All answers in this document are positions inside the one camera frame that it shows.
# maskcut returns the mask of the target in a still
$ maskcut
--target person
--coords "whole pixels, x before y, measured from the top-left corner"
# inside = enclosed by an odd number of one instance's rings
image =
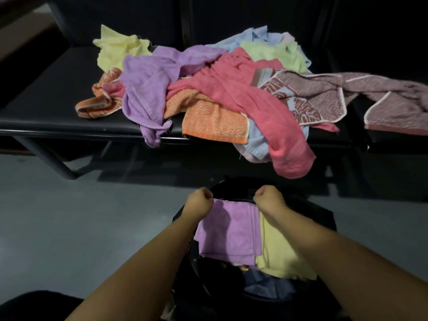
[[[292,211],[274,186],[257,190],[254,202],[352,320],[428,319],[428,284]],[[193,232],[212,205],[213,194],[207,188],[191,193],[181,216],[104,281],[67,321],[158,320]]]

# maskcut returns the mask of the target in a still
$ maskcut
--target pile of towels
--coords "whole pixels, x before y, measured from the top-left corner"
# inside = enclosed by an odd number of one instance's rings
[[[214,199],[196,230],[199,254],[282,279],[315,280],[313,269],[256,205]]]
[[[335,122],[359,94],[376,101],[366,128],[428,135],[428,87],[361,73],[319,74],[289,33],[249,28],[214,45],[183,52],[102,26],[98,58],[104,75],[95,97],[76,105],[83,118],[122,109],[146,143],[160,144],[170,117],[185,112],[183,134],[233,143],[250,162],[272,161],[299,178],[315,156],[309,127],[338,132]]]

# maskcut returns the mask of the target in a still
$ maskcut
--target metal bench leg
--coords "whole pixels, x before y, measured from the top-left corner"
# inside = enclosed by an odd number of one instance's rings
[[[78,178],[78,174],[72,171],[64,163],[61,162],[55,155],[47,150],[43,145],[34,139],[28,137],[14,136],[14,138],[24,145],[29,151],[33,152],[40,160],[58,172],[63,178],[74,180]]]

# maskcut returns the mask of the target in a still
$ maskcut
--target red towel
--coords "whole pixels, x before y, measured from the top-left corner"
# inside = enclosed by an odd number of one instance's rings
[[[192,77],[171,83],[167,100],[181,90],[196,89],[224,107],[246,114],[266,137],[275,171],[286,178],[303,177],[315,155],[291,111],[275,96],[251,86],[258,68],[283,66],[278,59],[254,62],[238,47]]]

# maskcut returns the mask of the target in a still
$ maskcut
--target purple towel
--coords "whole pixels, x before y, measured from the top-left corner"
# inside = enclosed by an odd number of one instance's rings
[[[202,257],[255,265],[255,256],[262,254],[259,209],[248,202],[214,199],[194,239]]]
[[[196,45],[184,52],[158,46],[152,56],[126,55],[120,79],[125,85],[122,111],[139,124],[148,146],[156,147],[172,122],[163,123],[167,87],[180,76],[195,74],[226,50]]]

